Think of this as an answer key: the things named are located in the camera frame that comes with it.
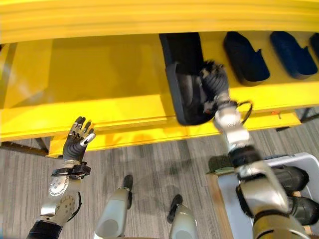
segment shoe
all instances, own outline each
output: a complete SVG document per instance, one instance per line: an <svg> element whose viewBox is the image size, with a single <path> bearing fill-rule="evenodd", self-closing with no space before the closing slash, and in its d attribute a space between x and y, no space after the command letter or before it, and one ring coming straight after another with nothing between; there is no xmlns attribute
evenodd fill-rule
<svg viewBox="0 0 319 239"><path fill-rule="evenodd" d="M296 39L285 31L274 31L270 40L288 73L296 79L306 79L318 72L308 47L301 48Z"/></svg>
<svg viewBox="0 0 319 239"><path fill-rule="evenodd" d="M224 47L238 80L246 86L254 86L270 77L261 49L255 52L249 40L236 31L230 31L224 39Z"/></svg>

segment yellow table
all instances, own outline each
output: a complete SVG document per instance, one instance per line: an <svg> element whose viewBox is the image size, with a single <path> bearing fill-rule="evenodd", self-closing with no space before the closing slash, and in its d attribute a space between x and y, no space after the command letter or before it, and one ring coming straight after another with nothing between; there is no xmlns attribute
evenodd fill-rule
<svg viewBox="0 0 319 239"><path fill-rule="evenodd" d="M200 36L204 58L225 64L232 98L254 102L250 120L258 120L248 128L300 124L287 110L319 105L319 74L306 80L291 78L270 45L270 32L241 33L256 50L263 49L271 77L261 85L242 86L235 78L222 47L226 32ZM308 44L311 34L292 32L301 46ZM319 66L311 48L310 52ZM91 119L101 135L98 138L102 140L97 139L99 145L93 144L92 150L217 133L211 124L176 125L157 34L6 44L0 55L0 70L4 91L0 95L2 142L56 135L51 146L58 146L50 154L57 156L62 138L79 115ZM278 117L272 112L278 111L287 117L272 124Z"/></svg>
<svg viewBox="0 0 319 239"><path fill-rule="evenodd" d="M318 0L0 0L0 43L230 30L319 31Z"/></svg>

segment black holder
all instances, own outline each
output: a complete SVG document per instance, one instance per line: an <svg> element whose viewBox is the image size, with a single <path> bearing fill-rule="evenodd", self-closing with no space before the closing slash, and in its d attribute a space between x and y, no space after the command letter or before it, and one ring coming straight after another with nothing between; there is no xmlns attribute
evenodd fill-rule
<svg viewBox="0 0 319 239"><path fill-rule="evenodd" d="M181 125L199 125L214 114L204 113L206 95L198 81L204 66L198 33L160 34L166 75L176 118Z"/></svg>

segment black shoe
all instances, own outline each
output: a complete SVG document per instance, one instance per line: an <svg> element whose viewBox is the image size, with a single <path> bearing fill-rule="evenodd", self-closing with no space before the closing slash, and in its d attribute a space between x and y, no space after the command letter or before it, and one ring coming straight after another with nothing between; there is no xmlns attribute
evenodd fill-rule
<svg viewBox="0 0 319 239"><path fill-rule="evenodd" d="M270 40L280 61L292 77L306 79L318 72L308 47L301 48L292 35L285 31L274 31Z"/></svg>
<svg viewBox="0 0 319 239"><path fill-rule="evenodd" d="M243 85L257 85L270 77L261 49L255 52L243 35L236 31L228 32L224 47L236 76Z"/></svg>
<svg viewBox="0 0 319 239"><path fill-rule="evenodd" d="M297 167L282 166L273 171L287 193L301 191L309 182L308 173Z"/></svg>
<svg viewBox="0 0 319 239"><path fill-rule="evenodd" d="M177 194L174 198L173 201L170 205L170 210L169 210L169 214L167 216L167 221L168 223L172 224L175 218L175 212L177 209L178 204L182 204L183 203L183 197L180 194Z"/></svg>
<svg viewBox="0 0 319 239"><path fill-rule="evenodd" d="M288 197L290 214L303 226L315 224L319 219L319 204L304 197Z"/></svg>
<svg viewBox="0 0 319 239"><path fill-rule="evenodd" d="M310 44L319 59L319 33L315 33L314 35L312 35L312 37L310 38Z"/></svg>

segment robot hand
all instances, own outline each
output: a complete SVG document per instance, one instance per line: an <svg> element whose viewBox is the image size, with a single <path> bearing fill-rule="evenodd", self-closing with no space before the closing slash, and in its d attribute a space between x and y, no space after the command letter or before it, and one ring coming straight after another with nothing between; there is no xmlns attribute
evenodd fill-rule
<svg viewBox="0 0 319 239"><path fill-rule="evenodd" d="M63 146L63 159L66 164L78 164L82 162L86 147L95 138L94 129L89 129L91 122L82 125L85 117L79 117L73 124Z"/></svg>
<svg viewBox="0 0 319 239"><path fill-rule="evenodd" d="M95 137L94 130L88 130L90 122L82 129L84 121L84 117L79 117L70 129L63 147L64 167L52 172L48 197L27 239L57 239L63 226L80 210L81 179L91 172L82 160L88 143Z"/></svg>
<svg viewBox="0 0 319 239"><path fill-rule="evenodd" d="M242 208L254 217L254 239L309 238L304 228L288 215L287 195L272 169L255 149L244 123L251 107L241 120L237 107L231 100L228 79L223 65L208 62L201 71L203 89L211 100L206 109L216 112L214 124L224 135L228 156L240 181L236 188Z"/></svg>

